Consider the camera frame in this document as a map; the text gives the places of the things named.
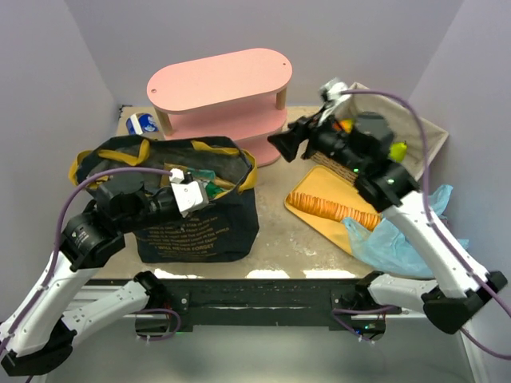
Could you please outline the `long braided bread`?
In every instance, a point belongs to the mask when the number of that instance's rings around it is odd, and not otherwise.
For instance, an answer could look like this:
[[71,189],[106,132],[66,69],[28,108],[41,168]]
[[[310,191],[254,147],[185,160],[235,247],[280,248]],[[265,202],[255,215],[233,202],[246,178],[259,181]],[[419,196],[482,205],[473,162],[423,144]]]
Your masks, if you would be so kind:
[[373,231],[382,221],[379,214],[363,212],[353,207],[302,192],[290,193],[286,198],[286,202],[299,211],[323,219],[342,222],[346,218],[351,218],[369,231]]

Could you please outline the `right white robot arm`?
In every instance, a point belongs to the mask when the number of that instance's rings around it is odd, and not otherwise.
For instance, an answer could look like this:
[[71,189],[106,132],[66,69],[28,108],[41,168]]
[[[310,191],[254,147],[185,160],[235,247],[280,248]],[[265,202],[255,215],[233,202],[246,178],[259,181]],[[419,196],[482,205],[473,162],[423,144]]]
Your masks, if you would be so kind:
[[396,306],[424,313],[446,334],[457,333],[507,284],[500,271],[475,261],[446,229],[414,177],[389,157],[394,133],[377,113],[361,113],[351,132],[334,117],[303,116],[267,140],[291,162],[307,142],[304,157],[320,152],[356,175],[355,189],[402,232],[433,273],[431,280],[396,278],[380,271],[359,282],[365,306]]

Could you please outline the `green pear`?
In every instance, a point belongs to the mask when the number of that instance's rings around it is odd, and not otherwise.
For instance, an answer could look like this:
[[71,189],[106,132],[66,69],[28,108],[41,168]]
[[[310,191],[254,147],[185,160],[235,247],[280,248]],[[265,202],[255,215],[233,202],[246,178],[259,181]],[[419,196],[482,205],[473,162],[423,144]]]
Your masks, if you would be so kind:
[[401,163],[406,157],[408,145],[405,141],[395,142],[390,146],[389,157],[397,162]]

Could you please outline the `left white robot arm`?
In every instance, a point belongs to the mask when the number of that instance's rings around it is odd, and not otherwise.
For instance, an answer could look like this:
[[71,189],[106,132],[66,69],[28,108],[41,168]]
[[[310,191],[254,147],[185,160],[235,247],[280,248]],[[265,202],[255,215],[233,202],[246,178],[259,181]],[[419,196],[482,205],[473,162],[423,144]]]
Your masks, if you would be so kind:
[[180,315],[150,271],[140,272],[110,295],[75,310],[68,306],[81,288],[125,248],[125,234],[157,223],[180,221],[177,185],[155,193],[145,187],[142,168],[101,172],[79,183],[78,194],[99,181],[96,196],[69,221],[62,210],[55,247],[21,305],[1,324],[1,365],[10,377],[46,375],[77,345],[127,314],[165,314],[176,328]]

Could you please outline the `brown kettle chips bag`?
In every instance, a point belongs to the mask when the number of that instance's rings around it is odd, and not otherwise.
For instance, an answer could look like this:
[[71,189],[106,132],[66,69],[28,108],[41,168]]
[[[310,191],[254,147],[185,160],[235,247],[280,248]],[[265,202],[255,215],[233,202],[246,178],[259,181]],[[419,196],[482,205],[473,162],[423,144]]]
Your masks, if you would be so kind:
[[173,163],[164,163],[164,169],[168,171],[172,171],[173,169],[179,169],[184,174],[190,174],[191,176],[198,176],[199,169],[191,168],[189,166],[185,166],[182,164],[173,164]]

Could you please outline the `black base frame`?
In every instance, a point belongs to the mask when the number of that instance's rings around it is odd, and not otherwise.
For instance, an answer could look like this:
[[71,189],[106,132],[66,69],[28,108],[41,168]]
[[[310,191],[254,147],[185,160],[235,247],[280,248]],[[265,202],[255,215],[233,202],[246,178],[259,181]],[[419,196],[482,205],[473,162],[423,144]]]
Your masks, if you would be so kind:
[[147,309],[163,314],[171,330],[199,326],[327,327],[346,330],[356,314],[396,314],[364,291],[362,279],[158,279],[141,272]]

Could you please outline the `yellow tray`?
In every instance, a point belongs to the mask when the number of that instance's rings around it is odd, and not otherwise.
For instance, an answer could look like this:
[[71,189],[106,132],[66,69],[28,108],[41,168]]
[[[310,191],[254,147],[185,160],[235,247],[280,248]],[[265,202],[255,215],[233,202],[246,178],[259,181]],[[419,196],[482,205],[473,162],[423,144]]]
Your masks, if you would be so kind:
[[284,200],[284,206],[346,253],[351,253],[343,219],[373,231],[382,216],[347,180],[324,166],[313,167]]

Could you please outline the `blue plastic bag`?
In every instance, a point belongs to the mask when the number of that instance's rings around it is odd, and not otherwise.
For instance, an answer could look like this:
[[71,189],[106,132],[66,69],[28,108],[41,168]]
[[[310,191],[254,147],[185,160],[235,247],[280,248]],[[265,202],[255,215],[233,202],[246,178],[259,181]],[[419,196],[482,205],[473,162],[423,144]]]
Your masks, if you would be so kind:
[[402,277],[432,279],[431,269],[418,252],[388,220],[369,231],[352,218],[342,224],[347,229],[351,254],[375,270]]

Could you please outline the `blue white can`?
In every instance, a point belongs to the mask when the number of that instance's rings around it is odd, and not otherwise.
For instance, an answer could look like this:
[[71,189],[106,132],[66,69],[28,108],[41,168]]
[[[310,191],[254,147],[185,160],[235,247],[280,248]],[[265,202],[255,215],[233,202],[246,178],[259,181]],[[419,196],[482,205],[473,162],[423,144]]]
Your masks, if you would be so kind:
[[149,113],[134,113],[125,122],[129,135],[143,136],[150,140],[162,140],[164,137],[154,117]]

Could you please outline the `dark denim tote bag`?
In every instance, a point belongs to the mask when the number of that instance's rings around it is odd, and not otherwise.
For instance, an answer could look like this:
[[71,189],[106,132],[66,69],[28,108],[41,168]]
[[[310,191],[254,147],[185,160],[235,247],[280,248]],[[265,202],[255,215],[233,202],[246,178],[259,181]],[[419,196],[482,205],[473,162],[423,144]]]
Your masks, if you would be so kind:
[[256,159],[225,136],[116,136],[80,153],[69,179],[91,195],[62,236],[82,267],[104,265],[128,233],[144,263],[234,262],[259,232]]

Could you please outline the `pink three-tier shelf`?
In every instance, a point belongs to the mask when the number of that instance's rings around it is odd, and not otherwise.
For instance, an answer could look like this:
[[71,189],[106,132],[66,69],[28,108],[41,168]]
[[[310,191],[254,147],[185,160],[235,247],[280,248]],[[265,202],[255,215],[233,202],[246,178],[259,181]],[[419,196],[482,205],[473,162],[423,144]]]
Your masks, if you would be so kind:
[[165,66],[146,91],[165,139],[226,136],[263,167],[280,158],[267,138],[286,123],[292,73],[282,53],[252,48]]

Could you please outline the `mango fruit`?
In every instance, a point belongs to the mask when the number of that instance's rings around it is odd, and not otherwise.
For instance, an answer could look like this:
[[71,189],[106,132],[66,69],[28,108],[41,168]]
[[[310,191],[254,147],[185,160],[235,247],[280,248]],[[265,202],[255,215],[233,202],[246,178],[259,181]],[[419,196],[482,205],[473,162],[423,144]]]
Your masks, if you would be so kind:
[[339,120],[337,122],[339,129],[343,130],[346,133],[350,133],[354,126],[354,121],[352,119]]

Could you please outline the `wicker basket with liner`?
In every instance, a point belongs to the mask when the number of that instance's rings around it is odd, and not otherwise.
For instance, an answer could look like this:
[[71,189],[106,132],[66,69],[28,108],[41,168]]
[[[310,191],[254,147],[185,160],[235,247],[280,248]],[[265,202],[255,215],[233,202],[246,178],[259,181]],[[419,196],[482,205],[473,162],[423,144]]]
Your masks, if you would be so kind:
[[409,109],[395,95],[384,96],[381,91],[369,89],[358,82],[348,86],[347,93],[351,99],[334,117],[339,120],[353,119],[362,112],[373,112],[385,117],[394,132],[394,140],[405,141],[408,145],[402,164],[419,180],[425,167],[431,165],[447,141],[449,133],[421,117],[419,120],[422,126],[418,127]]

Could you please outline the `green chips bag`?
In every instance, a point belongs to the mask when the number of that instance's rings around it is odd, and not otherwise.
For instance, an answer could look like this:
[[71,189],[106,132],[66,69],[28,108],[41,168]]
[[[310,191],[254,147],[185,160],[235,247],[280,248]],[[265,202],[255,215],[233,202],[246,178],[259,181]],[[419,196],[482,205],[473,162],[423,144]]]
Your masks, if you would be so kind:
[[203,184],[210,200],[229,192],[234,187],[233,183],[220,178],[213,170],[189,168],[188,172],[194,180]]

